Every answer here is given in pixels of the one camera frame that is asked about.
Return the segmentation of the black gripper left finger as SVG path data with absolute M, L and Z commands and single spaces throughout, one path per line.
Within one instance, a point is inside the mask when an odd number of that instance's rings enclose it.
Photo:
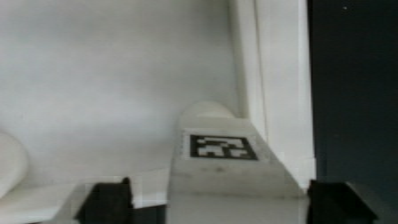
M 165 206 L 133 206 L 130 178 L 119 183 L 98 183 L 73 219 L 78 224 L 165 224 Z

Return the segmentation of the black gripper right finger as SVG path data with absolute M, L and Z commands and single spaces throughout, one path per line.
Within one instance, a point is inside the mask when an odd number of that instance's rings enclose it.
M 373 224 L 378 220 L 346 183 L 311 181 L 307 224 Z

